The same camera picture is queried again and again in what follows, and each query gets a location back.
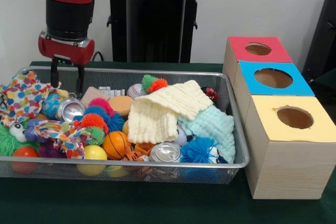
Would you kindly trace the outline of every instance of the orange spiky ball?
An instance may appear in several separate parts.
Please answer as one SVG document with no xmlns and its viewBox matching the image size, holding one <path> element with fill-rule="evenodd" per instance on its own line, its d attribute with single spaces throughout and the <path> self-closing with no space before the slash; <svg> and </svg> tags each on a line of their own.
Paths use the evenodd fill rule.
<svg viewBox="0 0 336 224">
<path fill-rule="evenodd" d="M 91 127 L 95 126 L 104 130 L 105 134 L 109 131 L 104 119 L 101 118 L 98 114 L 86 114 L 83 116 L 82 121 L 80 123 L 81 127 Z"/>
<path fill-rule="evenodd" d="M 167 87 L 167 86 L 168 86 L 168 82 L 165 79 L 157 79 L 152 82 L 152 84 L 148 88 L 148 91 L 150 93 L 153 93 L 154 91 Z"/>
</svg>

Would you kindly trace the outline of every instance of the red box lid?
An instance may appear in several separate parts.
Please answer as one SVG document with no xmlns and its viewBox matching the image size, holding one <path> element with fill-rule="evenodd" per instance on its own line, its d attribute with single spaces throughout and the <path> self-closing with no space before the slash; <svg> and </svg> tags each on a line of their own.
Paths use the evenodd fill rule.
<svg viewBox="0 0 336 224">
<path fill-rule="evenodd" d="M 228 39 L 237 62 L 240 60 L 277 63 L 293 62 L 277 37 L 230 36 Z"/>
</svg>

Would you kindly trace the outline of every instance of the can top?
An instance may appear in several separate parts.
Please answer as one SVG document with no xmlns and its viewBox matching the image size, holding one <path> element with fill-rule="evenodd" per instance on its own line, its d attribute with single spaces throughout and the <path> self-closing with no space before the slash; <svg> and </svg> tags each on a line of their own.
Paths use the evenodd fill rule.
<svg viewBox="0 0 336 224">
<path fill-rule="evenodd" d="M 85 107 L 74 98 L 64 99 L 60 104 L 61 118 L 66 122 L 72 122 L 76 115 L 83 115 Z"/>
<path fill-rule="evenodd" d="M 161 143 L 155 148 L 155 155 L 160 161 L 174 162 L 180 157 L 180 146 L 175 143 Z"/>
</svg>

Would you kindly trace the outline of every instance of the round hole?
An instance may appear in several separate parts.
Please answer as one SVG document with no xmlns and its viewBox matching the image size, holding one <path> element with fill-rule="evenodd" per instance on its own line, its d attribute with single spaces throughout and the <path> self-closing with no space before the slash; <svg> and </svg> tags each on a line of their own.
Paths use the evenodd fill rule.
<svg viewBox="0 0 336 224">
<path fill-rule="evenodd" d="M 284 71 L 274 68 L 263 68 L 254 73 L 258 82 L 271 88 L 284 89 L 293 83 L 292 77 Z"/>
<path fill-rule="evenodd" d="M 297 107 L 279 108 L 277 114 L 282 123 L 292 128 L 307 129 L 314 123 L 309 112 Z"/>
<path fill-rule="evenodd" d="M 254 55 L 268 55 L 272 49 L 261 43 L 250 43 L 245 49 Z"/>
</svg>

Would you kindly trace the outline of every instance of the yellow ball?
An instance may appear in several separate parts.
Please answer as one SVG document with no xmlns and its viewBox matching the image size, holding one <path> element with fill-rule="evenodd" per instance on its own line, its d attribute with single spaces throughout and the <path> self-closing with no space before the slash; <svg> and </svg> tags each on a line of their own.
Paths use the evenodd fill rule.
<svg viewBox="0 0 336 224">
<path fill-rule="evenodd" d="M 84 147 L 84 152 L 85 159 L 107 160 L 106 152 L 98 145 L 88 145 Z M 105 167 L 106 165 L 77 165 L 77 169 L 86 176 L 101 174 Z"/>
<path fill-rule="evenodd" d="M 128 135 L 128 120 L 124 123 L 124 126 L 122 127 L 122 132 Z"/>
</svg>

